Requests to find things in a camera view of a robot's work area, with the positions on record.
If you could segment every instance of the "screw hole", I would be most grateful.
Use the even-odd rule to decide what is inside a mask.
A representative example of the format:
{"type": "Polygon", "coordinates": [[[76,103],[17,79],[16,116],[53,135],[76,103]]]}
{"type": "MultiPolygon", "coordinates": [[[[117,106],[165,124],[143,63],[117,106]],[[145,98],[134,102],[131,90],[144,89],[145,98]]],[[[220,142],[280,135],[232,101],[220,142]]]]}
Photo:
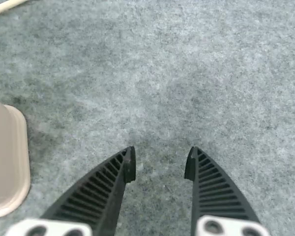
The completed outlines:
{"type": "Polygon", "coordinates": [[[244,234],[244,236],[261,236],[258,231],[251,228],[245,228],[242,233],[244,234]]]}
{"type": "Polygon", "coordinates": [[[205,224],[205,230],[212,234],[220,234],[223,232],[223,229],[219,223],[216,221],[208,221],[205,224]]]}
{"type": "Polygon", "coordinates": [[[71,230],[65,236],[83,236],[83,233],[80,230],[71,230]]]}
{"type": "Polygon", "coordinates": [[[44,226],[36,226],[32,228],[26,236],[44,236],[46,233],[46,228],[44,226]]]}

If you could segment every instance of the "carpet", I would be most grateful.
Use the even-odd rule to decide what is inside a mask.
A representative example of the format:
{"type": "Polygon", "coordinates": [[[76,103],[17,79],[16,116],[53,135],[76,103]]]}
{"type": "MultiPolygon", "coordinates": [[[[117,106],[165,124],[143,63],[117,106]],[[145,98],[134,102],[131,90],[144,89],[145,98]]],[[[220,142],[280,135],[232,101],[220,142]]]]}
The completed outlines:
{"type": "Polygon", "coordinates": [[[0,15],[0,101],[27,119],[31,170],[0,235],[134,145],[116,236],[190,234],[192,146],[295,236],[295,1],[29,1],[0,15]]]}

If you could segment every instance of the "gray carpet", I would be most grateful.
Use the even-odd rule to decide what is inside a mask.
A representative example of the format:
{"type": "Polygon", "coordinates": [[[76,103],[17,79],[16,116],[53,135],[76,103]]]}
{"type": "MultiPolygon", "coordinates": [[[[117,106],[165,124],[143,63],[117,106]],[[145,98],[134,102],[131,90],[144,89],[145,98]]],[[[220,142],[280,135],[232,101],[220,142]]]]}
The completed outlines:
{"type": "Polygon", "coordinates": [[[295,1],[30,1],[0,15],[0,101],[26,116],[31,164],[0,235],[134,145],[116,235],[188,236],[197,145],[295,236],[295,1]]]}

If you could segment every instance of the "cylindrical object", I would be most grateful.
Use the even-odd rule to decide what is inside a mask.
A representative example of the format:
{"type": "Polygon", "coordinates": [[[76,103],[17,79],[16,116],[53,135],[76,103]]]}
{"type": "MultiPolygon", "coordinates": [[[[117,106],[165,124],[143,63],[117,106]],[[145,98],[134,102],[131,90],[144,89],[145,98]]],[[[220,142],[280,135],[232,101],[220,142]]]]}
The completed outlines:
{"type": "Polygon", "coordinates": [[[16,108],[0,103],[0,217],[15,210],[29,188],[25,118],[16,108]]]}

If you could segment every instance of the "beige cylinder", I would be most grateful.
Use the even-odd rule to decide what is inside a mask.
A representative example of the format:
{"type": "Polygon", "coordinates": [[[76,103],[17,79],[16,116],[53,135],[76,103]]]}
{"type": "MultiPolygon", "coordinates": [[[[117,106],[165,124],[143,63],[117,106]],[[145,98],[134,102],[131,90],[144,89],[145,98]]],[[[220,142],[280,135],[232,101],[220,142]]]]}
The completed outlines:
{"type": "Polygon", "coordinates": [[[16,108],[0,103],[0,217],[15,210],[29,188],[25,118],[16,108]]]}

